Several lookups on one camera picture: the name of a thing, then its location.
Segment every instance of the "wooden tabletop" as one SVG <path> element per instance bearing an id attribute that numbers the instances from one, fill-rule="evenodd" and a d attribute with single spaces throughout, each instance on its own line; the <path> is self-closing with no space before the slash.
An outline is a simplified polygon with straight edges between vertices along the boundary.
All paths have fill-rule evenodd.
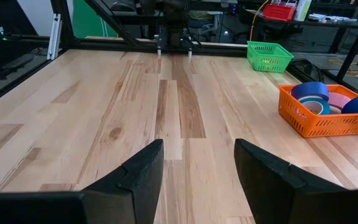
<path id="1" fill-rule="evenodd" d="M 252 223 L 235 138 L 358 188 L 358 136 L 303 139 L 277 111 L 289 83 L 246 58 L 69 50 L 0 98 L 0 192 L 80 190 L 156 138 L 156 223 Z"/>

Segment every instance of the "red container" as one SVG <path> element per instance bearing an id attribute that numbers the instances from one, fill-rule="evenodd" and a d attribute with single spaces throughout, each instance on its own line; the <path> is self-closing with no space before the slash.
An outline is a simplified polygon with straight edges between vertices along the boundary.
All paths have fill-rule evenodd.
<path id="1" fill-rule="evenodd" d="M 268 4 L 264 9 L 264 16 L 266 19 L 277 19 L 281 21 L 292 20 L 296 7 L 279 6 L 275 4 Z"/>

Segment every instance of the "green plastic basket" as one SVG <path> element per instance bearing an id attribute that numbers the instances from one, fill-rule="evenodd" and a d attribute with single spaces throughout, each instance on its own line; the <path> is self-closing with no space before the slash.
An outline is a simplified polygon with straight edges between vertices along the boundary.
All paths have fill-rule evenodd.
<path id="1" fill-rule="evenodd" d="M 293 55 L 280 44 L 248 41 L 247 58 L 256 71 L 285 71 Z"/>

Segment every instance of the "floor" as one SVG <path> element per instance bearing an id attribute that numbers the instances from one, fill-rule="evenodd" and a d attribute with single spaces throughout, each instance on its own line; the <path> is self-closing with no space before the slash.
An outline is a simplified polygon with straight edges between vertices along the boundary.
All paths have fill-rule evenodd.
<path id="1" fill-rule="evenodd" d="M 339 55 L 339 54 L 305 54 L 305 53 L 293 53 L 295 58 L 307 58 L 311 62 L 313 62 L 317 67 L 320 69 L 327 69 L 332 74 L 337 75 L 339 69 L 342 66 L 342 62 L 345 60 L 346 55 Z M 335 63 L 330 63 L 329 60 L 335 60 Z M 357 71 L 358 73 L 358 66 L 356 65 L 358 61 L 358 58 L 356 57 L 353 61 L 353 65 L 351 66 L 351 69 L 353 71 Z M 348 73 L 344 80 L 348 83 L 350 83 L 352 86 L 356 87 L 358 89 L 358 78 L 352 76 L 350 73 Z M 331 84 L 335 83 L 335 81 L 331 80 L 328 77 L 324 78 L 325 83 Z"/>
<path id="2" fill-rule="evenodd" d="M 156 138 L 155 223 L 254 223 L 236 138 L 358 189 L 358 136 L 303 139 L 277 111 L 289 83 L 246 58 L 69 50 L 0 98 L 0 192 L 80 190 Z"/>

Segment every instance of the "orange basket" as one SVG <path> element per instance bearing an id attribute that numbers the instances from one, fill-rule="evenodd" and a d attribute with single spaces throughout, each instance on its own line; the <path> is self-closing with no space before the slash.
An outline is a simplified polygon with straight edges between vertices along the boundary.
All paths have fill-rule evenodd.
<path id="1" fill-rule="evenodd" d="M 358 134 L 358 114 L 316 115 L 291 96 L 295 85 L 280 85 L 278 111 L 304 138 Z M 342 85 L 327 85 L 328 91 L 353 99 L 357 93 Z"/>

